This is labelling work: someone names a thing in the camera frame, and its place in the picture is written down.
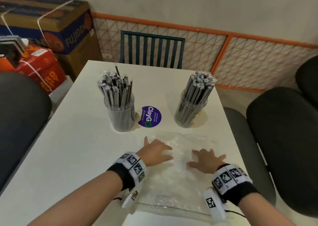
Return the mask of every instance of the white wall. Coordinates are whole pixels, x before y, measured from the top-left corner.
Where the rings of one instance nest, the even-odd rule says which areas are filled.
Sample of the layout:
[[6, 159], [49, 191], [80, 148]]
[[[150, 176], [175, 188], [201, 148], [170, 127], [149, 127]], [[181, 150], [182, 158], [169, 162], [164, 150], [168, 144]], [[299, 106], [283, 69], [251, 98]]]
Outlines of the white wall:
[[100, 13], [318, 44], [318, 0], [87, 0]]

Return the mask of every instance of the metal grid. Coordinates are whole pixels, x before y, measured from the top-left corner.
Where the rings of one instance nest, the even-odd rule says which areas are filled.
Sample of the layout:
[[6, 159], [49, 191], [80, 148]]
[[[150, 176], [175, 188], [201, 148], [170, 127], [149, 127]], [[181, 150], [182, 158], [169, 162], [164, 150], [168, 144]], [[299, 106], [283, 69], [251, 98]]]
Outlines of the metal grid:
[[295, 73], [318, 49], [233, 37], [215, 72], [217, 84], [268, 90], [296, 87]]
[[[103, 56], [106, 58], [110, 55], [115, 62], [119, 62], [120, 59], [120, 31], [134, 31], [142, 33], [150, 33], [157, 35], [175, 36], [186, 39], [185, 50], [183, 55], [182, 69], [186, 70], [199, 70], [210, 72], [215, 59], [221, 50], [226, 36], [209, 34], [203, 32], [193, 32], [180, 29], [171, 29], [160, 26], [151, 26], [140, 23], [129, 23], [124, 21], [117, 21], [111, 19], [94, 19], [95, 28], [97, 31], [100, 48]], [[149, 64], [150, 60], [150, 43], [148, 43], [147, 60]], [[170, 46], [170, 55], [172, 54], [172, 46]], [[178, 43], [177, 51], [180, 51], [180, 43]], [[128, 43], [125, 44], [125, 53], [128, 52]]]

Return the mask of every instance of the white table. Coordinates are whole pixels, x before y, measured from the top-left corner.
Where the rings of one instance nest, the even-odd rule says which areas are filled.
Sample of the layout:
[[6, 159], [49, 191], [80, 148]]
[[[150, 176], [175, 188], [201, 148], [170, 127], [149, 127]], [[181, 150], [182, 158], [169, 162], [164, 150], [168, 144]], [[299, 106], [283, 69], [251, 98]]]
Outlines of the white table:
[[[118, 133], [110, 125], [97, 80], [107, 70], [114, 71], [115, 63], [88, 61], [61, 105], [34, 144], [26, 159], [0, 196], [0, 225], [26, 225], [64, 196], [104, 172], [121, 153], [137, 151], [143, 138], [156, 131], [210, 135], [215, 148], [227, 154], [227, 162], [244, 163], [214, 89], [204, 109], [208, 120], [196, 128], [181, 128], [173, 119], [175, 109], [193, 71], [169, 68], [117, 64], [120, 73], [133, 79], [135, 110], [154, 106], [162, 120], [153, 128], [139, 127], [131, 132]], [[118, 210], [113, 201], [95, 225], [209, 225], [185, 218], [159, 216]], [[230, 210], [240, 212], [234, 205]], [[235, 214], [230, 225], [249, 225]]]

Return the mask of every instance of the left hand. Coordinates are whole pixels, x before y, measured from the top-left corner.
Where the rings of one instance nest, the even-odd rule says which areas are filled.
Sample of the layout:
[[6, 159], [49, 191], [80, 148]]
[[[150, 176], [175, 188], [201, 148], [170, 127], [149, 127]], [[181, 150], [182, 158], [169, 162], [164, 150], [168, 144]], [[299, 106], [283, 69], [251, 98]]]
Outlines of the left hand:
[[148, 138], [145, 137], [143, 148], [141, 148], [136, 154], [142, 159], [146, 167], [155, 166], [161, 164], [164, 161], [173, 159], [173, 156], [162, 155], [164, 150], [172, 150], [172, 147], [164, 144], [162, 141], [155, 139], [152, 143], [148, 142]]

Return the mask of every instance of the clear plastic jar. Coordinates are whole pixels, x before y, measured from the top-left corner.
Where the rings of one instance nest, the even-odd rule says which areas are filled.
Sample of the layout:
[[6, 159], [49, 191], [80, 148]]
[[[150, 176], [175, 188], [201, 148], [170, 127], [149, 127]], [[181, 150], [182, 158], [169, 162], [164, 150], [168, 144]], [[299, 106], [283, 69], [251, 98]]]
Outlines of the clear plastic jar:
[[183, 128], [192, 127], [198, 114], [206, 106], [207, 103], [208, 100], [201, 104], [193, 104], [185, 99], [183, 91], [181, 93], [181, 99], [175, 113], [175, 122]]
[[107, 108], [108, 115], [113, 127], [118, 132], [127, 132], [133, 128], [135, 124], [136, 114], [134, 109], [134, 96], [131, 94], [130, 103], [123, 107], [112, 107], [104, 98], [104, 104]]

